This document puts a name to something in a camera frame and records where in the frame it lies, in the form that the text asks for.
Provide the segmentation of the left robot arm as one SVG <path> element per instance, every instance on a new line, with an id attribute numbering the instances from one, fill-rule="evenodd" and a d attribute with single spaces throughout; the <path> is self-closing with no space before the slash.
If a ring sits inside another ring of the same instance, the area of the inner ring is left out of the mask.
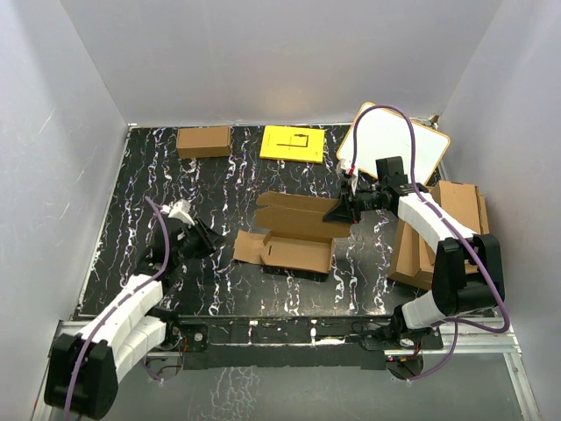
<path id="1" fill-rule="evenodd" d="M 45 404 L 68 415 L 103 418 L 120 382 L 149 351 L 170 350 L 180 342 L 177 324 L 150 313 L 166 294 L 170 275 L 190 260 L 212 255 L 224 241 L 200 218 L 189 223 L 164 218 L 109 305 L 77 333 L 62 333 L 53 342 Z"/>

